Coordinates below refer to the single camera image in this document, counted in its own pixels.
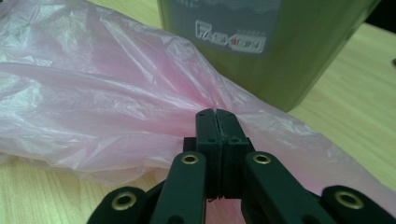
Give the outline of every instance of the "light wood surface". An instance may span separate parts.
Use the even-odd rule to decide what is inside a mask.
[[[160,27],[155,0],[94,1]],[[396,35],[363,24],[290,114],[396,189]],[[85,223],[114,188],[12,161],[0,166],[0,223]],[[149,189],[148,174],[128,185]]]

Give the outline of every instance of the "pink plastic bag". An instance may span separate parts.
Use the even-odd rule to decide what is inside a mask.
[[[169,168],[195,136],[195,113],[221,108],[307,189],[348,186],[396,216],[396,194],[331,141],[219,75],[189,41],[118,12],[76,0],[1,4],[0,83],[0,161],[125,183]],[[237,203],[207,211],[211,223],[242,222]]]

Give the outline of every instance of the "label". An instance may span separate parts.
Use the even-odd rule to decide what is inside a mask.
[[[170,0],[168,18],[193,43],[263,56],[279,9],[280,0]]]

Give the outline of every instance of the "table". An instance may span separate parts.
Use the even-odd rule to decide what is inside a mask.
[[[112,1],[94,2],[106,5]],[[161,26],[156,0],[111,4],[145,24]],[[394,58],[396,35],[363,24],[290,114],[330,138],[396,190]],[[22,161],[2,164],[0,171],[0,223],[84,223],[103,197],[119,187],[103,187]],[[147,190],[155,183],[155,177],[146,174],[126,185]]]

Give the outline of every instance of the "plastic bag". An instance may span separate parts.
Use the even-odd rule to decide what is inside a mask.
[[[113,10],[76,0],[1,4],[0,83],[0,161],[125,183],[169,168],[183,137],[195,136],[195,113],[221,108],[307,189],[345,185],[396,215],[396,194],[331,141],[219,75],[189,41]],[[241,222],[219,215],[240,214],[237,203],[207,210],[213,223]]]

